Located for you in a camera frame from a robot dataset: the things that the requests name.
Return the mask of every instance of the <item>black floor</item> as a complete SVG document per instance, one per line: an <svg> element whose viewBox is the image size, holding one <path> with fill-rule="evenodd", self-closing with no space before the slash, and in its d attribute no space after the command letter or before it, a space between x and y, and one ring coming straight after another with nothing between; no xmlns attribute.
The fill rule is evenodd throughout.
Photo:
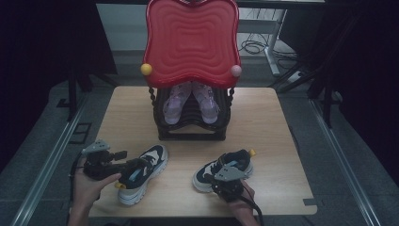
<svg viewBox="0 0 399 226"><path fill-rule="evenodd" d="M238 87L266 87L275 78L266 64L243 61L243 77ZM113 75L121 85L144 86L140 76ZM40 176L46 159L54 150L60 136L68 127L68 108L56 107L59 100L68 98L66 83L52 88L50 101L42 112L18 152L0 175L0 222L27 222L28 225L65 225L69 209L68 174L75 156L94 141L113 87L91 76L93 91L80 93L86 104L82 107L78 126L90 125L88 136L71 135L69 143L56 163L54 172L47 171L48 183L43 180L43 190L34 199L26 196L35 191L34 183ZM362 203L342 171L337 157L324 135L310 100L306 95L309 84L287 93L279 94L280 104L297 145L299 157L308 177L318 212L312 216L268 216L266 225L367 225ZM370 201L381 225L399 225L399 188L375 158L374 153L353 130L335 105L331 111L332 132L339 142L350 168L356 175L365 196ZM37 204L27 205L37 199ZM17 218L17 213L27 213L27 221ZM123 224L126 219L94 218L93 225L106 222ZM133 225L235 225L234 219L203 218L135 218Z"/></svg>

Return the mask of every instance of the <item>hand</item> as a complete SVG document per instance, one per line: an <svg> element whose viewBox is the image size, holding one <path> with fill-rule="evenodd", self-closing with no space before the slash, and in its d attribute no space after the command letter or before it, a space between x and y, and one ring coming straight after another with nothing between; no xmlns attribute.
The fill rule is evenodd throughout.
<svg viewBox="0 0 399 226"><path fill-rule="evenodd" d="M253 201L255 196L255 191L250 187L244 180L241 181L244 186L244 191L242 196L250 201ZM228 202L229 209L234 214L235 218L241 222L243 226L255 226L259 225L256 219L253 217L252 207L241 200L234 202Z"/></svg>
<svg viewBox="0 0 399 226"><path fill-rule="evenodd" d="M81 207L91 208L92 204L100 196L101 190L117 181L121 175L120 173L113 174L102 181L95 181L86 176L83 172L83 165L86 158L81 159L79 167L74 175L73 183L73 205L80 205Z"/></svg>
<svg viewBox="0 0 399 226"><path fill-rule="evenodd" d="M74 174L73 206L68 220L69 226L88 226L88 213L93 203L100 196L101 190L121 177L120 173L116 173L102 181L90 179L83 172L85 161L86 158L81 159Z"/></svg>

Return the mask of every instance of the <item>wrist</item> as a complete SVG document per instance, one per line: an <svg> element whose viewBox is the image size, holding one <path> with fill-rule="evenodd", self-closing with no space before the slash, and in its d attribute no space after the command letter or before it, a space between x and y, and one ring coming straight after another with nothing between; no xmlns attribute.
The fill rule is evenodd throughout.
<svg viewBox="0 0 399 226"><path fill-rule="evenodd" d="M253 217L252 213L243 212L236 216L237 220L240 221L242 226L258 226L258 221Z"/></svg>

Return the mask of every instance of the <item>black stand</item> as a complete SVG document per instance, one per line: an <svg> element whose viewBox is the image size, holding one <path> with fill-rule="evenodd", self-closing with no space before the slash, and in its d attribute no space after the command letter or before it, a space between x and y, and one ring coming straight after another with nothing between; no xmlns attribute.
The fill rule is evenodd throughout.
<svg viewBox="0 0 399 226"><path fill-rule="evenodd" d="M226 130L231 116L231 101L234 89L230 89L229 94L226 89L213 89L214 98L220 107L217 120L212 124L203 121L200 106L196 98L191 94L184 105L180 120L173 125L165 122L163 107L164 102L168 99L171 89L158 89L156 96L153 88L149 89L152 99L153 117L158 127L158 135L160 140L224 140L226 139ZM183 128L187 125L197 125L209 133L175 133L175 130Z"/></svg>

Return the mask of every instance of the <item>sneaker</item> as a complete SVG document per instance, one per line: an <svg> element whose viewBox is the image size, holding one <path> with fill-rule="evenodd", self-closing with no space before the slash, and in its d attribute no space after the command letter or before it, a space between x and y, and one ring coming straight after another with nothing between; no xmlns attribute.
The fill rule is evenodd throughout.
<svg viewBox="0 0 399 226"><path fill-rule="evenodd" d="M176 124L182 115L182 109L191 94L191 82L174 86L164 103L164 116L168 124Z"/></svg>
<svg viewBox="0 0 399 226"><path fill-rule="evenodd" d="M163 145L149 148L139 158L127 161L128 167L122 172L116 187L120 202L133 205L140 202L151 178L164 170L168 161L168 151Z"/></svg>
<svg viewBox="0 0 399 226"><path fill-rule="evenodd" d="M203 121L212 124L217 120L219 105L214 100L212 88L199 82L193 82L193 94L199 102Z"/></svg>
<svg viewBox="0 0 399 226"><path fill-rule="evenodd" d="M247 178L253 172L253 165L250 162L250 155L246 150L240 150L235 153L224 153L217 160L206 164L194 174L194 187L201 192L213 191L212 184L206 179L205 175L211 174L212 177L215 177L215 175L225 165L241 170L247 176Z"/></svg>

